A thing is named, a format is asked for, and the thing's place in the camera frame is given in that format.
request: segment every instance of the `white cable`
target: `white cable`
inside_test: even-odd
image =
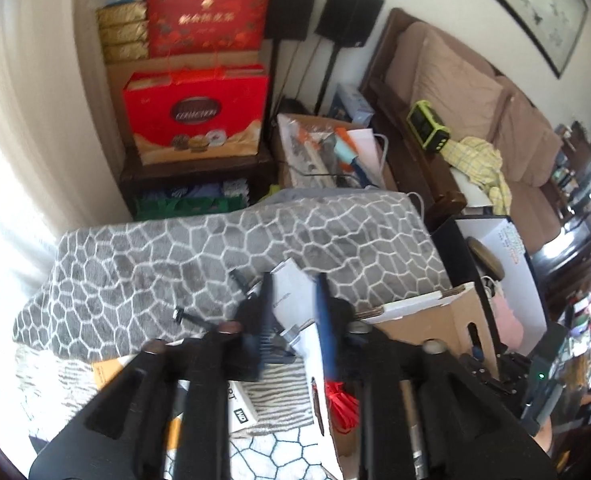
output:
[[[416,197],[418,197],[419,209],[417,207],[416,209],[418,209],[419,217],[422,218],[422,221],[424,222],[424,200],[422,200],[422,197],[415,191],[407,193],[407,196],[409,195],[415,195]]]
[[[386,164],[386,156],[389,154],[389,137],[383,134],[373,134],[374,137],[380,137],[384,140],[384,148],[382,150],[382,160],[380,161],[380,174],[384,176],[384,165]]]

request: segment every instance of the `cable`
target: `cable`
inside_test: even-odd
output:
[[[273,117],[276,114],[276,112],[278,111],[278,107],[280,106],[280,100],[282,99],[282,95],[285,94],[285,87],[287,86],[287,82],[289,81],[289,76],[291,75],[291,69],[293,68],[294,61],[296,60],[297,53],[300,50],[301,44],[302,44],[302,42],[298,41],[298,44],[297,44],[293,54],[291,54],[291,61],[289,62],[289,67],[287,68],[287,75],[285,75],[285,79],[284,79],[284,81],[282,81],[282,88],[280,89],[280,93],[278,93],[278,98],[276,99],[273,110],[271,110],[271,117]]]
[[[384,140],[384,148],[382,150],[382,160],[380,160],[380,174],[384,176],[384,165],[386,164],[386,156],[389,154],[389,137],[383,134],[373,134],[374,137],[380,137]]]
[[[298,168],[296,168],[295,166],[291,166],[291,164],[289,164],[288,162],[285,162],[284,160],[277,160],[276,162],[278,164],[284,164],[287,168],[289,168],[290,170],[295,171],[300,176],[335,176],[335,177],[352,178],[360,186],[360,179],[357,176],[352,175],[352,174],[345,174],[345,173],[303,173],[303,171],[298,170]]]
[[[306,68],[304,69],[302,79],[300,79],[300,85],[298,86],[297,93],[295,94],[296,99],[298,99],[298,97],[300,97],[300,92],[302,91],[304,79],[306,78],[306,75],[309,72],[309,69],[311,68],[311,64],[313,63],[313,58],[315,57],[315,54],[318,52],[318,48],[320,48],[320,43],[322,43],[322,36],[320,36],[320,38],[318,38],[318,43],[316,43],[315,48],[314,48],[313,52],[311,53],[311,57],[309,58],[309,62],[306,64]]]
[[[422,200],[422,197],[418,193],[416,193],[415,191],[411,191],[411,192],[407,193],[407,195],[415,195],[416,197],[418,197],[419,209],[418,208],[416,208],[416,209],[418,209],[419,217],[424,222],[424,200]]]

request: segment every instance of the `sofa cushion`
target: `sofa cushion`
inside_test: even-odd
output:
[[[483,74],[493,77],[493,67],[476,51],[446,32],[424,22],[415,22],[398,37],[398,46],[384,81],[406,104],[411,104],[416,68],[429,31],[437,32],[458,56]]]
[[[514,94],[500,118],[493,145],[502,154],[502,173],[519,182],[544,136],[537,111],[523,94]]]
[[[503,88],[462,59],[435,32],[425,40],[411,101],[426,99],[451,129],[451,138],[490,139]]]
[[[543,136],[522,176],[522,182],[530,186],[542,187],[553,173],[555,158],[562,148],[562,139],[553,132],[549,121],[539,110],[536,112],[536,115],[540,115],[539,122],[543,128]]]
[[[535,254],[560,234],[560,221],[538,187],[507,182],[511,189],[511,219],[529,254]]]

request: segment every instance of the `red gift box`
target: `red gift box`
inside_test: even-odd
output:
[[[269,0],[147,0],[151,57],[259,50]]]
[[[134,74],[124,100],[142,163],[256,155],[267,86],[262,65]]]

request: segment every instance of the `speaker stand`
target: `speaker stand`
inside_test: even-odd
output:
[[[329,59],[329,65],[327,66],[327,72],[324,74],[324,79],[322,80],[322,86],[320,87],[320,94],[318,95],[318,102],[315,104],[315,110],[313,111],[314,115],[318,115],[320,113],[320,107],[322,106],[322,101],[324,96],[327,93],[327,87],[329,86],[329,80],[331,79],[331,74],[333,74],[333,69],[335,68],[336,61],[338,60],[339,51],[342,50],[342,47],[339,46],[338,43],[333,43],[333,51],[331,52],[331,58]]]
[[[278,59],[280,57],[280,44],[282,40],[271,40],[271,61],[269,62],[269,87],[267,90],[267,103],[264,109],[264,122],[262,123],[262,137],[268,139],[271,135],[271,110],[273,109],[273,91],[276,87],[276,73],[278,72]]]

